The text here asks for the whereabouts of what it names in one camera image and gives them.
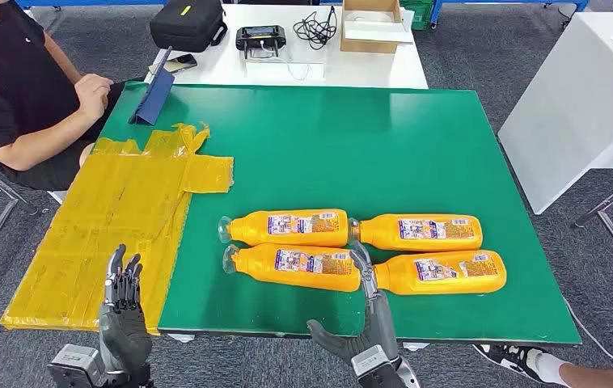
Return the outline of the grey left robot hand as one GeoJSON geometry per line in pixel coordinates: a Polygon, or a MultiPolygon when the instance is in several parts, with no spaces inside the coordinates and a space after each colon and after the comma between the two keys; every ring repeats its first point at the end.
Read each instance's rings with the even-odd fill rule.
{"type": "Polygon", "coordinates": [[[99,350],[108,372],[134,377],[146,365],[152,340],[140,300],[141,256],[136,253],[124,264],[125,251],[122,243],[108,259],[99,307],[99,350]]]}

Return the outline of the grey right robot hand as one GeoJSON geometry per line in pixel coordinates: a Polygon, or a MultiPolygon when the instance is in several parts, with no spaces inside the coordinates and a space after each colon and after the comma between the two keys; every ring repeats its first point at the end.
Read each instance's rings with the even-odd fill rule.
{"type": "Polygon", "coordinates": [[[359,242],[354,242],[350,255],[360,272],[365,294],[365,323],[361,333],[353,338],[343,338],[326,331],[314,319],[306,322],[311,338],[322,348],[349,362],[356,355],[379,345],[386,357],[394,361],[399,357],[391,309],[387,295],[378,287],[370,254],[359,242]]]}

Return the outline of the person's right hand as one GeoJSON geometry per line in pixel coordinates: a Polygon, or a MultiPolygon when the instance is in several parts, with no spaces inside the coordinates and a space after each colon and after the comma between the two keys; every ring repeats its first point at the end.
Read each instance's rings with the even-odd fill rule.
{"type": "Polygon", "coordinates": [[[91,126],[103,116],[112,85],[111,79],[98,74],[87,74],[75,83],[74,88],[79,100],[75,115],[81,124],[91,126]]]}

